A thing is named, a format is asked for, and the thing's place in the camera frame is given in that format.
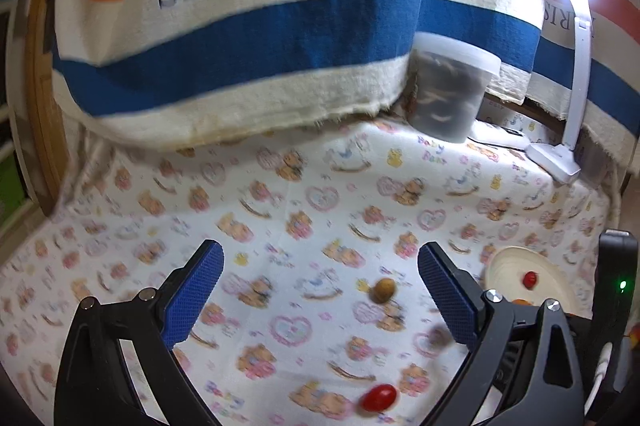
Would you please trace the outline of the baby bear print cloth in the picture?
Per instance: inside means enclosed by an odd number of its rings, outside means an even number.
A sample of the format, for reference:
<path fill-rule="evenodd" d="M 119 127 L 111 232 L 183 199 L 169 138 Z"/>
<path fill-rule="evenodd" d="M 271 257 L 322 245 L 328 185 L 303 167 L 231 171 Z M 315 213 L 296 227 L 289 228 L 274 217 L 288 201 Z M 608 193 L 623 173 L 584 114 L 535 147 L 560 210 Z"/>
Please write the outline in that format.
<path fill-rule="evenodd" d="M 224 424 L 358 425 L 360 396 L 388 383 L 399 400 L 375 424 L 415 425 L 464 356 L 418 275 L 420 246 L 473 276 L 529 248 L 587 310 L 619 211 L 607 186 L 563 186 L 520 152 L 384 118 L 176 152 L 81 131 L 58 207 L 2 268 L 2 368 L 51 423 L 81 299 L 129 300 L 210 239 L 224 274 L 175 355 Z M 397 290 L 379 305 L 382 278 Z"/>

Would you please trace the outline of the small red apple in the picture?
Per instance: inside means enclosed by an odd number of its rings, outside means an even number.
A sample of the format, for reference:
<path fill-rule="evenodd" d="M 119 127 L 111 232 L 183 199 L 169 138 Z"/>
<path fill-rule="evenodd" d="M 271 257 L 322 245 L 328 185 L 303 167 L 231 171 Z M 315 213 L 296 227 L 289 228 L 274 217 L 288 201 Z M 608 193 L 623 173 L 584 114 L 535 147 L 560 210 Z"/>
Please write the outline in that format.
<path fill-rule="evenodd" d="M 522 284 L 526 290 L 533 290 L 538 283 L 538 274 L 533 271 L 527 271 L 522 277 Z"/>

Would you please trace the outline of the red cherry tomato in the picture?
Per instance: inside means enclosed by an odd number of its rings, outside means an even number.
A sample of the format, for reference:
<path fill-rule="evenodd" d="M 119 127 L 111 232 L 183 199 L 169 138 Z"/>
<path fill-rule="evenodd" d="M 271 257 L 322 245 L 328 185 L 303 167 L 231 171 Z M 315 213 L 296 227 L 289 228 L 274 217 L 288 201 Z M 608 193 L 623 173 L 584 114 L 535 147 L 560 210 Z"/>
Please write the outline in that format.
<path fill-rule="evenodd" d="M 398 398 L 397 388 L 390 384 L 381 384 L 371 388 L 359 401 L 363 412 L 378 414 L 392 408 Z"/>

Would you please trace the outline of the striped Paris blanket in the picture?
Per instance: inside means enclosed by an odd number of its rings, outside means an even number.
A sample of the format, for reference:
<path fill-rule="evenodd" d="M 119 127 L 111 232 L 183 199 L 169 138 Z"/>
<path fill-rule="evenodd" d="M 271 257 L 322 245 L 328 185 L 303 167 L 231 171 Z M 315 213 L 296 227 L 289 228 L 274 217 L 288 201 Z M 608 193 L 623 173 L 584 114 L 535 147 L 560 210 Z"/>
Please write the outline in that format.
<path fill-rule="evenodd" d="M 582 126 L 636 172 L 639 0 L 584 1 Z M 53 91 L 96 134 L 176 150 L 381 111 L 425 32 L 494 54 L 493 96 L 563 119 L 577 21 L 570 0 L 55 0 Z"/>

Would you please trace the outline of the clear lidded plastic container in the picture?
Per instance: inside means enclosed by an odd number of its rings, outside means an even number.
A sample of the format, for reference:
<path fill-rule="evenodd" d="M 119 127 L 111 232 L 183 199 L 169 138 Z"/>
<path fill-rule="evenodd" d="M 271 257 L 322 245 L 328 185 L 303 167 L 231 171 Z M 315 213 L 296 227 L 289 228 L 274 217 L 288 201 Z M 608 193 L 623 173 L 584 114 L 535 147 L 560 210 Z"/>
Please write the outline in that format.
<path fill-rule="evenodd" d="M 419 32 L 413 39 L 411 65 L 409 124 L 442 141 L 465 141 L 488 85 L 499 76 L 500 58 L 461 40 Z"/>

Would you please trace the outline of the white desk lamp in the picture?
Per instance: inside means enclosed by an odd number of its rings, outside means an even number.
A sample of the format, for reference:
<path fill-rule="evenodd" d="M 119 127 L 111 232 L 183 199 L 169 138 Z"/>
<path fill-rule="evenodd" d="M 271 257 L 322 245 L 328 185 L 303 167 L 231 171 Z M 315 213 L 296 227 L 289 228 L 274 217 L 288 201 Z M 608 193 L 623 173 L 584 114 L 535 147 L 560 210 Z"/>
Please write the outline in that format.
<path fill-rule="evenodd" d="M 577 179 L 580 166 L 575 149 L 586 110 L 591 70 L 592 17 L 589 0 L 569 0 L 574 11 L 574 65 L 570 102 L 562 141 L 556 146 L 532 143 L 527 157 L 544 168 L 560 183 L 570 184 Z"/>

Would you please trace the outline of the white remote control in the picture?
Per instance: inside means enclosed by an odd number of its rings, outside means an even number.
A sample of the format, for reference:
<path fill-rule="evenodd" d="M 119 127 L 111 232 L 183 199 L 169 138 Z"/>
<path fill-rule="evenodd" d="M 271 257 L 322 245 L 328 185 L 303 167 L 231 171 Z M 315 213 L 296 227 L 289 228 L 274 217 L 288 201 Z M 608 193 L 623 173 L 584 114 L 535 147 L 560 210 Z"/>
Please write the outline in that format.
<path fill-rule="evenodd" d="M 525 134 L 481 120 L 474 120 L 469 138 L 476 143 L 486 144 L 486 146 L 498 146 L 498 148 L 517 151 L 525 151 L 530 146 L 530 140 Z"/>

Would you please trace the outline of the cream round plate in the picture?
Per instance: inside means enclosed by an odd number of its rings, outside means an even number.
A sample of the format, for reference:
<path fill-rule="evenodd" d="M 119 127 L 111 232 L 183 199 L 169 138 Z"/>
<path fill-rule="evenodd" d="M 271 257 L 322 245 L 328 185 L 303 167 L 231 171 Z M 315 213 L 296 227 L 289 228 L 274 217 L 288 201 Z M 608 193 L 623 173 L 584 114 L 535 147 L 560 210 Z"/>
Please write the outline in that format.
<path fill-rule="evenodd" d="M 491 257 L 485 287 L 498 290 L 510 302 L 540 306 L 556 299 L 566 312 L 577 314 L 578 300 L 565 274 L 544 256 L 525 247 L 510 246 Z"/>

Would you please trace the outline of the brown kiwi fruit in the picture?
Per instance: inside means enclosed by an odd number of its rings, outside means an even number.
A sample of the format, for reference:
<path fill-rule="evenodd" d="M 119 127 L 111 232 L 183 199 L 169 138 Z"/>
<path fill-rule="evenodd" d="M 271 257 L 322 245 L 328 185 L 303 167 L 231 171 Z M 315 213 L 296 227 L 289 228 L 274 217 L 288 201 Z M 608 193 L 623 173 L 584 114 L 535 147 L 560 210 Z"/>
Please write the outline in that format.
<path fill-rule="evenodd" d="M 389 302 L 396 294 L 397 285 L 392 278 L 379 279 L 369 290 L 372 302 L 384 305 Z"/>

